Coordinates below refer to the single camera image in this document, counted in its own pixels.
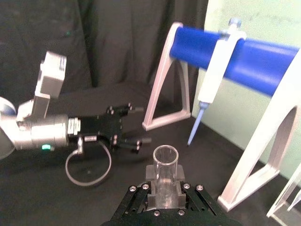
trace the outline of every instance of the black curtain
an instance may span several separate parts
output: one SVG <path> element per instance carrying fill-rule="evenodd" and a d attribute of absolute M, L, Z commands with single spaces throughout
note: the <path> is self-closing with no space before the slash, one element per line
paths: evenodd
<path fill-rule="evenodd" d="M 62 93 L 91 87 L 77 0 L 0 0 L 0 96 L 32 99 L 48 50 L 67 56 Z"/>
<path fill-rule="evenodd" d="M 152 85 L 172 23 L 203 29 L 207 4 L 208 0 L 79 1 L 93 86 L 123 81 Z M 172 101 L 181 99 L 175 67 L 162 89 Z M 197 78 L 198 70 L 190 67 L 191 103 Z"/>
<path fill-rule="evenodd" d="M 208 0 L 0 0 L 0 96 L 33 97 L 46 51 L 67 56 L 62 93 L 124 81 L 153 84 L 171 24 L 203 28 Z M 179 100 L 174 67 L 163 93 Z M 198 71 L 189 68 L 193 100 Z"/>

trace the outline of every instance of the black table surface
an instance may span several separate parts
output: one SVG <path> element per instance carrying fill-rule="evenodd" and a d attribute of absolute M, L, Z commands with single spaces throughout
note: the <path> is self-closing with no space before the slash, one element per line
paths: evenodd
<path fill-rule="evenodd" d="M 109 105 L 131 102 L 146 109 L 151 89 L 137 83 L 121 83 L 107 87 L 61 95 L 52 100 L 49 114 L 96 115 Z M 158 104 L 156 115 L 171 111 L 165 101 Z M 242 150 L 205 125 L 200 125 L 194 141 L 187 140 L 194 119 L 190 118 L 151 131 L 144 131 L 144 113 L 124 118 L 128 137 L 151 137 L 139 154 L 119 149 L 112 155 L 108 177 L 98 186 L 83 188 L 74 185 L 65 174 L 65 160 L 75 147 L 14 151 L 0 161 L 0 225 L 90 225 L 99 226 L 110 220 L 127 188 L 145 180 L 145 167 L 152 164 L 153 150 L 163 144 L 179 152 L 179 164 L 186 181 L 202 184 L 216 200 L 226 186 Z M 75 178 L 88 181 L 101 176 L 108 167 L 108 158 L 101 147 L 87 147 L 83 162 L 73 160 L 70 172 Z M 259 191 L 228 213 L 245 226 L 277 226 L 266 214 L 287 180 L 277 176 Z"/>

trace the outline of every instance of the blue tube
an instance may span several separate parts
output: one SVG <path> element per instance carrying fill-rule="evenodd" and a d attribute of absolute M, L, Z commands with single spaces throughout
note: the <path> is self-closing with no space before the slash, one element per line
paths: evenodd
<path fill-rule="evenodd" d="M 189 27 L 178 28 L 170 56 L 207 69 L 220 34 Z M 273 96 L 298 48 L 269 42 L 239 40 L 224 77 Z"/>

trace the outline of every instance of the clear glass tube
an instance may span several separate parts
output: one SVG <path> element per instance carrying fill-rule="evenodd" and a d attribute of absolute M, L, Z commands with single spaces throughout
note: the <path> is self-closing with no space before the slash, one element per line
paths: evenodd
<path fill-rule="evenodd" d="M 176 171 L 179 154 L 174 147 L 161 145 L 155 149 L 153 158 L 155 166 L 156 208 L 177 208 Z"/>

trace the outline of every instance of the white triangular stand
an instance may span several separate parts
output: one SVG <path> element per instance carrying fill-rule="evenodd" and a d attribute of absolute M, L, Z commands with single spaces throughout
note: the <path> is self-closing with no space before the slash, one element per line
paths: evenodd
<path fill-rule="evenodd" d="M 280 164 L 301 115 L 300 72 L 299 50 L 279 83 L 223 193 L 218 197 L 219 204 L 226 211 L 234 208 L 278 175 Z M 276 138 L 268 163 L 250 176 L 275 133 Z"/>
<path fill-rule="evenodd" d="M 301 180 L 301 163 L 293 173 L 290 180 L 285 185 L 284 189 L 272 205 L 271 209 L 267 213 L 267 217 L 274 218 L 279 224 L 283 226 L 298 226 L 301 222 L 301 213 L 287 203 L 287 198 L 291 195 L 295 187 Z"/>
<path fill-rule="evenodd" d="M 174 59 L 169 56 L 169 53 L 171 47 L 173 46 L 174 36 L 178 27 L 182 27 L 182 24 L 173 23 L 163 48 L 155 82 L 150 95 L 150 101 L 147 106 L 144 121 L 142 123 L 142 126 L 145 130 L 158 128 L 176 121 L 187 119 L 191 115 L 189 104 L 188 67 L 186 62 L 181 61 L 182 74 L 180 74 L 180 82 L 182 91 L 182 110 L 153 119 L 162 85 L 166 78 L 168 69 L 174 61 Z"/>

